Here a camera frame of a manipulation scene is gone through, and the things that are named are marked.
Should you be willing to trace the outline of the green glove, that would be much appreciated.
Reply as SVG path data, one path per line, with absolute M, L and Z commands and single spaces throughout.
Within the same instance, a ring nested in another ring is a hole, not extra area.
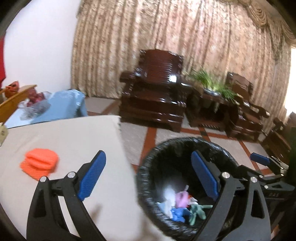
M 199 205 L 198 203 L 191 204 L 189 225 L 193 226 L 197 217 L 201 220 L 206 219 L 206 213 L 204 209 L 211 209 L 213 205 Z

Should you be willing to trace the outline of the pink wrapper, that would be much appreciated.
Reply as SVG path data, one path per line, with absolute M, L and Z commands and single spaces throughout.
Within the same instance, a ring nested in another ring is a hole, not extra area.
M 186 185 L 183 191 L 175 194 L 175 208 L 186 208 L 189 205 L 189 186 Z

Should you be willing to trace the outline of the white tissue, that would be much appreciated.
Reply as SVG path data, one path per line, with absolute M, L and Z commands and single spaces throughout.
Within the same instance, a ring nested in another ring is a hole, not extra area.
M 165 214 L 165 216 L 172 219 L 173 213 L 171 210 L 175 208 L 176 192 L 170 185 L 168 185 L 164 189 L 163 198 L 164 198 L 164 201 L 158 202 L 157 205 L 159 209 L 162 211 L 162 213 Z

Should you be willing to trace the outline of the blue plastic bag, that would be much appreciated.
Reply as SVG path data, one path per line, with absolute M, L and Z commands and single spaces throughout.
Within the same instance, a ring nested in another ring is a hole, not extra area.
M 171 219 L 173 221 L 185 223 L 187 219 L 191 216 L 190 211 L 187 208 L 172 208 Z

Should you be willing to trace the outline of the thick orange foam net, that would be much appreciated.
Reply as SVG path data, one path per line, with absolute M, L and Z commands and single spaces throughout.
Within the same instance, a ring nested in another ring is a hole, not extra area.
M 56 169 L 59 156 L 49 149 L 35 148 L 25 153 L 20 168 L 27 175 L 39 181 L 43 176 L 49 176 Z

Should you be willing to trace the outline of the black lined trash bin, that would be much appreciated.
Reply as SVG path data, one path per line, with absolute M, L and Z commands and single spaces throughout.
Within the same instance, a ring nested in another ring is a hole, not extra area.
M 145 215 L 164 235 L 174 240 L 192 240 L 203 221 L 197 218 L 195 224 L 173 221 L 159 209 L 164 202 L 164 191 L 171 187 L 180 192 L 189 187 L 188 192 L 201 203 L 214 204 L 206 196 L 191 163 L 191 154 L 198 150 L 202 156 L 214 163 L 220 171 L 232 174 L 239 166 L 231 154 L 221 146 L 207 142 L 200 137 L 168 139 L 155 146 L 144 158 L 137 171 L 137 198 Z

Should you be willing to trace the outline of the dark wooden bench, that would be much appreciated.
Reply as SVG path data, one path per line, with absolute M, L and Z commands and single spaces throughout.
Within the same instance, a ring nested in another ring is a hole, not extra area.
M 291 113 L 287 123 L 283 123 L 279 118 L 273 120 L 274 127 L 270 130 L 261 146 L 269 156 L 278 158 L 285 164 L 289 164 L 291 151 L 291 130 L 295 127 L 295 116 Z

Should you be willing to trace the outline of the dark wooden side table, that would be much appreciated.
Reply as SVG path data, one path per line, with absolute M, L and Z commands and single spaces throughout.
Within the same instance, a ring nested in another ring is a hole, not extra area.
M 229 120 L 229 109 L 235 105 L 236 102 L 194 89 L 187 97 L 186 117 L 191 127 L 203 126 L 223 132 Z

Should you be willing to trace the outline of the potted green plant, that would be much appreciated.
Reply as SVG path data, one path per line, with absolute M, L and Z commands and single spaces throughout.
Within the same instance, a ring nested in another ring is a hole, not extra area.
M 200 83 L 206 94 L 220 96 L 227 101 L 234 101 L 236 93 L 228 85 L 218 81 L 213 74 L 204 68 L 192 70 L 188 77 L 190 80 Z

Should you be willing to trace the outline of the tissue box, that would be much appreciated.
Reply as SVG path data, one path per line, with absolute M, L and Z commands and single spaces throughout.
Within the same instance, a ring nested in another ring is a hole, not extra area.
M 9 132 L 8 132 L 8 129 L 6 128 L 6 126 L 3 123 L 1 123 L 0 124 L 0 146 L 3 145 L 6 137 L 8 136 L 8 133 Z

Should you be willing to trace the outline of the glass fruit bowl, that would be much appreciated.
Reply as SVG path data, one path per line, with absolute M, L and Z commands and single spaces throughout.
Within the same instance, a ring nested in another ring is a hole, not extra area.
M 36 103 L 30 103 L 27 98 L 24 101 L 21 101 L 18 104 L 18 109 L 22 111 L 21 120 L 29 120 L 43 114 L 50 108 L 50 103 L 48 100 L 43 99 L 42 101 L 38 101 Z

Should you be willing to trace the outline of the blue tablecloth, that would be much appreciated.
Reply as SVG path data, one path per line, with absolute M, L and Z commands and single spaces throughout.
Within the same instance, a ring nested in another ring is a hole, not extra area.
M 55 93 L 47 92 L 46 97 L 46 100 L 51 105 L 46 112 L 29 120 L 21 120 L 22 111 L 17 108 L 4 123 L 5 126 L 7 128 L 16 128 L 36 123 L 88 116 L 85 95 L 78 90 L 62 90 Z

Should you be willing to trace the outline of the floral beige curtain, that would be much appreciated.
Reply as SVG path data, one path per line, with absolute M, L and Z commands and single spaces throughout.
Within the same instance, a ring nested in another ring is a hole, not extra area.
M 81 1 L 71 87 L 118 98 L 121 72 L 136 67 L 140 50 L 160 49 L 182 55 L 187 73 L 244 76 L 252 101 L 284 120 L 294 46 L 284 18 L 260 1 Z

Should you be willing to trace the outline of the red apples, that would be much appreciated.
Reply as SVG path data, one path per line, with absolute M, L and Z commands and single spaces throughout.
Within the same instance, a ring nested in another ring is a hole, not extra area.
M 44 99 L 46 99 L 46 97 L 44 96 L 43 92 L 37 93 L 36 90 L 33 88 L 28 91 L 28 99 L 29 101 L 27 103 L 27 107 L 30 107 L 37 102 L 43 101 Z

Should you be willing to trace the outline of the red cloth cover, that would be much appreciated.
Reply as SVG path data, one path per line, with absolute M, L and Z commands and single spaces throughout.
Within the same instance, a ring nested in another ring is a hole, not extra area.
M 6 78 L 4 67 L 4 37 L 0 40 L 0 86 L 2 86 L 3 80 Z

